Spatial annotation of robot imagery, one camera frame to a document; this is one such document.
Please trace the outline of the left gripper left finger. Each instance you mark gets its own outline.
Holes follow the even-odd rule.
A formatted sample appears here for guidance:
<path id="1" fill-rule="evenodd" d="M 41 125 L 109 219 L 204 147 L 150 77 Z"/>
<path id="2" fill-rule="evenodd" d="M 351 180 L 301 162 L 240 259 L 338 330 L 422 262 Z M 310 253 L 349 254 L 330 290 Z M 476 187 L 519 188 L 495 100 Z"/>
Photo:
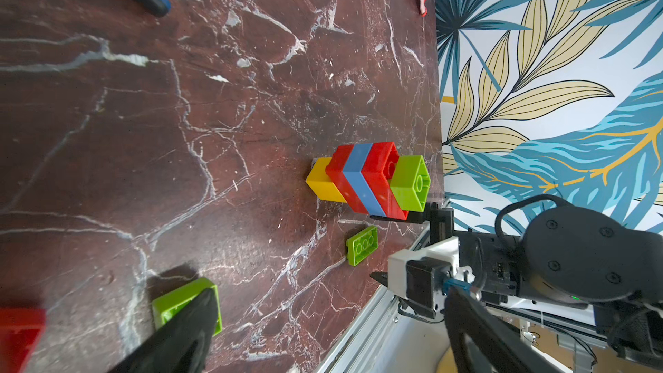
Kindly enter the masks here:
<path id="1" fill-rule="evenodd" d="M 112 372 L 202 372 L 218 321 L 218 303 L 207 288 Z"/>

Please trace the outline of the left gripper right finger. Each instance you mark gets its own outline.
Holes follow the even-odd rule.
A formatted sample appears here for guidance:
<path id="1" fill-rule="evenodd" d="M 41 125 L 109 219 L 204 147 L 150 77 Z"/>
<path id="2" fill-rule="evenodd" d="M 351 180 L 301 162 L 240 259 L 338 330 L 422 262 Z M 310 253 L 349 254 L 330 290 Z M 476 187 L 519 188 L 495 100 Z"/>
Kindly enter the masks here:
<path id="1" fill-rule="evenodd" d="M 557 372 L 466 291 L 451 287 L 445 326 L 459 372 Z"/>

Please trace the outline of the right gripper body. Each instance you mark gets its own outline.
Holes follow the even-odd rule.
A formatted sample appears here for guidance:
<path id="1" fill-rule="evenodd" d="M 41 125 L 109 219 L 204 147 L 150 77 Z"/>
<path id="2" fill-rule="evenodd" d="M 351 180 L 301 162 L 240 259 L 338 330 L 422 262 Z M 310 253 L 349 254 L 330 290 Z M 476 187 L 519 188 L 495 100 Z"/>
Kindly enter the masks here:
<path id="1" fill-rule="evenodd" d="M 409 212 L 409 224 L 427 224 L 414 247 L 388 257 L 388 269 L 371 273 L 405 306 L 442 306 L 451 286 L 469 288 L 488 302 L 516 296 L 516 262 L 494 234 L 454 227 L 454 210 L 427 203 L 422 212 Z"/>

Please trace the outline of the green square lego brick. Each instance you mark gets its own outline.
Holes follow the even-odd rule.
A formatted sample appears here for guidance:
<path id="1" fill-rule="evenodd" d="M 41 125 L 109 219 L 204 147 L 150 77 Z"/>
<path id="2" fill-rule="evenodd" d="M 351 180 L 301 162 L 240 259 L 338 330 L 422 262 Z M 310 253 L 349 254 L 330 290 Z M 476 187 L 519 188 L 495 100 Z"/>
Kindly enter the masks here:
<path id="1" fill-rule="evenodd" d="M 151 302 L 151 310 L 156 330 L 161 329 L 201 292 L 211 289 L 215 299 L 219 300 L 218 287 L 211 280 L 202 277 L 190 281 L 182 287 L 162 295 Z"/>

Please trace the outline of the long green lego brick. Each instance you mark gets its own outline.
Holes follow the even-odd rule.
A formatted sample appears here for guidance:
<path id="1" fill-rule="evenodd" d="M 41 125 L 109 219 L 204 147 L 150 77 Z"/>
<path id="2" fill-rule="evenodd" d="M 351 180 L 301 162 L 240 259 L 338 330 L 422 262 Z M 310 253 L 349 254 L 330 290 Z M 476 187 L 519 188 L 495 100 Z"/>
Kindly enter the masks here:
<path id="1" fill-rule="evenodd" d="M 378 249 L 378 229 L 368 226 L 346 240 L 346 259 L 350 266 L 356 267 Z"/>

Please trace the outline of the small green lego brick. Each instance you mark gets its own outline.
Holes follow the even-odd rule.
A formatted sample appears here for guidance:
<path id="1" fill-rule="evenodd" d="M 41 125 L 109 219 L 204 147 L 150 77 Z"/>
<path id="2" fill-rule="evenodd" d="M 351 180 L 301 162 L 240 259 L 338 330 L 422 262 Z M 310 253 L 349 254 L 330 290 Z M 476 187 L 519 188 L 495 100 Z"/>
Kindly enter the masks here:
<path id="1" fill-rule="evenodd" d="M 424 212 L 431 178 L 424 157 L 401 156 L 390 181 L 390 189 L 399 207 L 409 212 Z"/>

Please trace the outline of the blue lego brick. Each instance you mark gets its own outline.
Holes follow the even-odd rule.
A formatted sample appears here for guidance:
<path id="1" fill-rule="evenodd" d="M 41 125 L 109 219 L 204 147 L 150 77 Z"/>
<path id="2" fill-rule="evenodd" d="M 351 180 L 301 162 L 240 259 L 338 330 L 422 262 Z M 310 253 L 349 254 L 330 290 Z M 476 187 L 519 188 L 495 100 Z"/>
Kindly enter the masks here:
<path id="1" fill-rule="evenodd" d="M 346 161 L 343 173 L 347 181 L 352 186 L 354 193 L 360 200 L 367 214 L 380 217 L 386 217 L 376 195 L 374 195 L 368 181 L 364 177 L 362 170 L 366 163 L 369 152 L 371 152 L 371 143 L 360 143 L 352 146 L 348 160 Z"/>

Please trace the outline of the yellow lego brick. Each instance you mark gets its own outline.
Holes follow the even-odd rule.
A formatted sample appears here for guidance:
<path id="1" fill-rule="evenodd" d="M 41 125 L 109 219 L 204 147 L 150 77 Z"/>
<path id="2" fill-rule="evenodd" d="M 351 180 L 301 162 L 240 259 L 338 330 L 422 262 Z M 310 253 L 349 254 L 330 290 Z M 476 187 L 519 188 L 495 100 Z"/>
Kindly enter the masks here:
<path id="1" fill-rule="evenodd" d="M 331 157 L 319 158 L 307 176 L 306 183 L 320 200 L 345 203 L 342 193 L 326 173 L 331 160 Z"/>

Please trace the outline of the small red lego brick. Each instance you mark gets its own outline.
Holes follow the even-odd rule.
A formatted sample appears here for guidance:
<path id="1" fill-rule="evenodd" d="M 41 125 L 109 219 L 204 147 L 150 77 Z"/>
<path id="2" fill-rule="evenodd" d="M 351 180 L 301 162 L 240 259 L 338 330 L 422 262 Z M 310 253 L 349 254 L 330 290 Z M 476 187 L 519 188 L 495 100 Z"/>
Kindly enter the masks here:
<path id="1" fill-rule="evenodd" d="M 24 372 L 46 329 L 40 308 L 1 309 L 1 373 Z"/>

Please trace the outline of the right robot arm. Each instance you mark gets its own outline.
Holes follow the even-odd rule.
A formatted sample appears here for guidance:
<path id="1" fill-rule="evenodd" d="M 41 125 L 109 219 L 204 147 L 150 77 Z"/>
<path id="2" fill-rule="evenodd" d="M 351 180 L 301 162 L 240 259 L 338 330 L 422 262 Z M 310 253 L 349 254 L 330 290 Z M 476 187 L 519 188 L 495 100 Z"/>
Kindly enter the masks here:
<path id="1" fill-rule="evenodd" d="M 494 231 L 457 231 L 448 209 L 429 205 L 415 216 L 431 226 L 429 244 L 390 256 L 373 278 L 400 302 L 400 312 L 429 324 L 443 322 L 461 372 L 550 372 L 552 364 L 530 349 L 486 304 L 491 296 L 590 308 L 596 332 L 618 357 L 662 366 L 662 237 L 637 231 L 600 212 L 553 195 L 534 202 L 551 208 L 524 233 L 510 236 L 508 205 Z"/>

